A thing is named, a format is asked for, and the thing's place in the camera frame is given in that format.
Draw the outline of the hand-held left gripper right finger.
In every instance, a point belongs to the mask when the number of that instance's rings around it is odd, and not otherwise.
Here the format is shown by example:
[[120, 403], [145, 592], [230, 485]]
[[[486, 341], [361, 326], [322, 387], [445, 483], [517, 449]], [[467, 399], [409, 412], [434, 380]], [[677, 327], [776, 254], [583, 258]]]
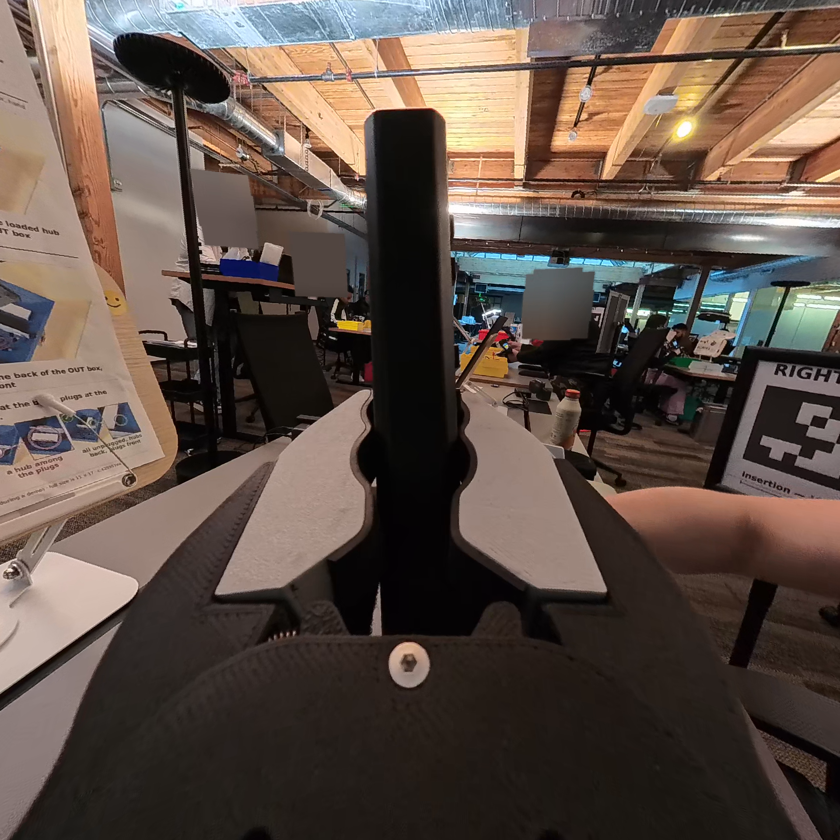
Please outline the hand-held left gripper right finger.
[[464, 395], [463, 407], [469, 467], [455, 502], [458, 545], [521, 590], [605, 598], [550, 450], [481, 396]]

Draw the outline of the black usb hub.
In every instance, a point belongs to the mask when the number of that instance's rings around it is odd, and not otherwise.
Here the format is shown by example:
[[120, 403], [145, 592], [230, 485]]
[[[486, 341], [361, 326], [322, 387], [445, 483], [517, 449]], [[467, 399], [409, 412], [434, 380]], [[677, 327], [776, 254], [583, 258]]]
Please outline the black usb hub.
[[383, 631], [446, 634], [458, 408], [445, 121], [379, 110], [364, 140]]

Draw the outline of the person's right forearm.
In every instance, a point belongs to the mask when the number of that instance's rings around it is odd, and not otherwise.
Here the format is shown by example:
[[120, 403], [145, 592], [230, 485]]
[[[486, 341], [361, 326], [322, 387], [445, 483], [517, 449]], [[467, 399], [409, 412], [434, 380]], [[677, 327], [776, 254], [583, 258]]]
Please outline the person's right forearm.
[[607, 499], [679, 574], [737, 574], [839, 595], [839, 501], [662, 487]]

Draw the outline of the white bottle orange cap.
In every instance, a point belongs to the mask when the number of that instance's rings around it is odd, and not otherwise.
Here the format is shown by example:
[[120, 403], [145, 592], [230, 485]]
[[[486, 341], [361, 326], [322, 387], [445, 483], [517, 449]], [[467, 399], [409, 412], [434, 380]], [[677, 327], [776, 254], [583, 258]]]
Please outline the white bottle orange cap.
[[571, 450], [580, 419], [581, 392], [574, 388], [567, 388], [554, 411], [549, 443], [552, 446]]

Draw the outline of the small black desk device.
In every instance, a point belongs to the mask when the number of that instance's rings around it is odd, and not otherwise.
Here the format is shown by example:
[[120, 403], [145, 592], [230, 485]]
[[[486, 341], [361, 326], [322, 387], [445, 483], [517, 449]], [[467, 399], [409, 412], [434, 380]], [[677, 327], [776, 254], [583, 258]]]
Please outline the small black desk device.
[[531, 403], [548, 404], [555, 396], [556, 391], [551, 381], [542, 379], [531, 379], [528, 382], [518, 383], [511, 394], [503, 398], [505, 404], [513, 403], [528, 406]]

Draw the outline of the black office chair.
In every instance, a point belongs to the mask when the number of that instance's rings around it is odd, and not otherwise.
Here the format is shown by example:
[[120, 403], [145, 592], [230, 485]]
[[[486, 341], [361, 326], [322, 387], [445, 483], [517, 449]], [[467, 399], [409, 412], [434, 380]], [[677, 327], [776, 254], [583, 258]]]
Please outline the black office chair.
[[320, 418], [333, 410], [304, 313], [239, 313], [234, 323], [268, 434], [297, 426], [299, 416]]
[[588, 456], [597, 468], [614, 474], [616, 488], [624, 487], [627, 482], [618, 469], [594, 457], [595, 440], [599, 433], [627, 436], [633, 431], [636, 391], [643, 383], [646, 370], [665, 346], [668, 332], [667, 327], [643, 330], [614, 374], [588, 374], [584, 378], [577, 429], [588, 433]]

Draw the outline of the thin dark board stand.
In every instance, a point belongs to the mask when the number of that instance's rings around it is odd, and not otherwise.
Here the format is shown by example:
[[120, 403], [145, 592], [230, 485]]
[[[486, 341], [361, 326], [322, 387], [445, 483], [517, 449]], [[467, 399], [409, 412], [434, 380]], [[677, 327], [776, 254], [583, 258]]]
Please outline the thin dark board stand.
[[[475, 377], [471, 376], [471, 370], [470, 369], [481, 358], [483, 352], [486, 349], [488, 349], [491, 346], [496, 346], [496, 341], [497, 341], [497, 338], [499, 337], [499, 333], [503, 332], [505, 330], [505, 328], [507, 327], [507, 324], [508, 324], [507, 316], [504, 315], [504, 314], [501, 314], [498, 318], [496, 318], [496, 320], [488, 328], [488, 330], [486, 331], [485, 337], [481, 341], [479, 341], [478, 344], [471, 344], [470, 345], [470, 346], [477, 345], [478, 346], [478, 351], [476, 352], [476, 355], [473, 356], [473, 358], [471, 360], [471, 364], [469, 365], [469, 367], [467, 368], [467, 370], [464, 373], [460, 372], [459, 363], [458, 363], [458, 372], [457, 372], [457, 375], [456, 375], [456, 385], [457, 385], [458, 388], [465, 387], [471, 379], [475, 378]], [[501, 379], [500, 380], [499, 379], [494, 380], [494, 379], [491, 379], [491, 378], [489, 378], [489, 379], [490, 379], [490, 382], [492, 384], [495, 384], [497, 381], [501, 380]]]

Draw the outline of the black utility cart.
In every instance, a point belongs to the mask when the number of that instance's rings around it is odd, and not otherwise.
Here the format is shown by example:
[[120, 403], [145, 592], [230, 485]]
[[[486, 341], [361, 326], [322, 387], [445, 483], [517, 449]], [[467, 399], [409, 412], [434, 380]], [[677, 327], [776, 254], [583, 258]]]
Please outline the black utility cart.
[[196, 417], [203, 410], [196, 342], [170, 339], [159, 330], [141, 330], [140, 338], [169, 407], [179, 452], [193, 455], [204, 450], [205, 429]]

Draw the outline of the wooden standing desk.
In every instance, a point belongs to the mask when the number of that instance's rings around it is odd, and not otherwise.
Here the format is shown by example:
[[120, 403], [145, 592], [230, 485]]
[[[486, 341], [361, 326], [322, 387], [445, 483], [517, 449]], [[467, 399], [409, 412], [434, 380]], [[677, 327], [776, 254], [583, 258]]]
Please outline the wooden standing desk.
[[257, 435], [238, 428], [237, 409], [240, 404], [253, 403], [246, 425], [256, 421], [259, 412], [256, 388], [251, 393], [238, 396], [235, 391], [235, 363], [244, 359], [244, 352], [238, 347], [238, 333], [235, 315], [279, 314], [282, 316], [302, 312], [304, 324], [310, 326], [310, 310], [318, 315], [329, 310], [326, 298], [298, 297], [293, 284], [254, 277], [225, 276], [217, 268], [202, 268], [202, 286], [213, 293], [213, 323], [208, 329], [212, 343], [212, 371], [217, 394], [219, 432], [225, 438], [255, 443]]

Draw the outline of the blue storage bin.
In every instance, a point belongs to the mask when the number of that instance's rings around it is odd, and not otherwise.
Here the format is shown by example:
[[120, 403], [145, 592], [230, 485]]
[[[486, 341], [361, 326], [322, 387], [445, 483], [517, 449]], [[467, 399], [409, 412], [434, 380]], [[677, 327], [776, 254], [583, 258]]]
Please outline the blue storage bin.
[[225, 277], [279, 282], [279, 266], [247, 259], [221, 259], [219, 272]]

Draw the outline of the instruction sheet on stand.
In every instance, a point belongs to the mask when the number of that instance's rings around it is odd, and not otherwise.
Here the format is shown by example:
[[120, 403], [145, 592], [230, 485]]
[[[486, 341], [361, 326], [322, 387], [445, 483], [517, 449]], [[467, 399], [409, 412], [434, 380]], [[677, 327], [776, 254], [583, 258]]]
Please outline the instruction sheet on stand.
[[118, 289], [95, 266], [110, 311], [126, 314], [129, 326], [118, 329], [123, 356], [138, 394], [164, 450], [163, 459], [134, 470], [127, 468], [131, 488], [10, 540], [26, 538], [17, 556], [2, 563], [1, 689], [7, 693], [45, 667], [58, 654], [82, 639], [127, 606], [139, 590], [137, 581], [91, 562], [58, 553], [54, 543], [67, 521], [98, 504], [150, 484], [172, 465], [176, 434], [170, 411], [157, 385], [151, 364]]

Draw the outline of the framed tag sign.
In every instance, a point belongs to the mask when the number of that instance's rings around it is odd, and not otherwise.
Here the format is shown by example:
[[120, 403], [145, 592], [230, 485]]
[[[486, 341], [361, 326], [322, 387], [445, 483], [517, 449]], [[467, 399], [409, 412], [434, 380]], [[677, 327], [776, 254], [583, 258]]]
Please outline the framed tag sign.
[[749, 347], [705, 488], [753, 497], [839, 498], [839, 356]]

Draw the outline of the printed instruction sheet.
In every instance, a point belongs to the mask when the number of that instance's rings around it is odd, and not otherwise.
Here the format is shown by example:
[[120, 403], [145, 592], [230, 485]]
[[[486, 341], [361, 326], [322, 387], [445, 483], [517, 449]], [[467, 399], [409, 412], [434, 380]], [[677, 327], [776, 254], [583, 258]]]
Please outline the printed instruction sheet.
[[123, 356], [14, 17], [1, 32], [1, 523], [10, 540], [131, 488], [164, 450]]

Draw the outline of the black floor lamp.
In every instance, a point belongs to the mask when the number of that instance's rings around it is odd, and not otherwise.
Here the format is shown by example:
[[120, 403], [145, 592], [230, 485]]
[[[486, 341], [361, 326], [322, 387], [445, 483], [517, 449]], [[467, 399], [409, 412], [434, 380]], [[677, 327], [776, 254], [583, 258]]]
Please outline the black floor lamp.
[[223, 72], [209, 59], [163, 36], [141, 33], [120, 35], [113, 41], [113, 50], [120, 65], [139, 83], [148, 88], [170, 93], [172, 100], [188, 278], [196, 326], [205, 426], [204, 451], [196, 451], [185, 457], [175, 469], [178, 483], [184, 484], [238, 456], [237, 453], [231, 451], [219, 453], [217, 449], [218, 420], [214, 355], [207, 335], [201, 248], [197, 234], [185, 103], [185, 98], [189, 97], [204, 104], [218, 104], [228, 98], [230, 88]]
[[788, 298], [791, 294], [792, 289], [801, 289], [807, 288], [811, 285], [811, 283], [807, 280], [773, 280], [770, 285], [773, 288], [780, 288], [782, 289], [781, 299], [774, 314], [770, 329], [767, 333], [766, 340], [764, 341], [764, 347], [769, 348], [772, 344], [772, 340], [778, 328], [779, 322], [781, 320], [781, 315], [788, 301]]

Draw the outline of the wooden post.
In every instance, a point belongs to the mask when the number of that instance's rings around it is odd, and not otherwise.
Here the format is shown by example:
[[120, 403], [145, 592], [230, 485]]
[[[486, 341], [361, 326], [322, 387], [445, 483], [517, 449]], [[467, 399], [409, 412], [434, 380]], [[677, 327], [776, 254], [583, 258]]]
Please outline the wooden post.
[[48, 114], [94, 263], [124, 291], [111, 176], [82, 1], [29, 1]]

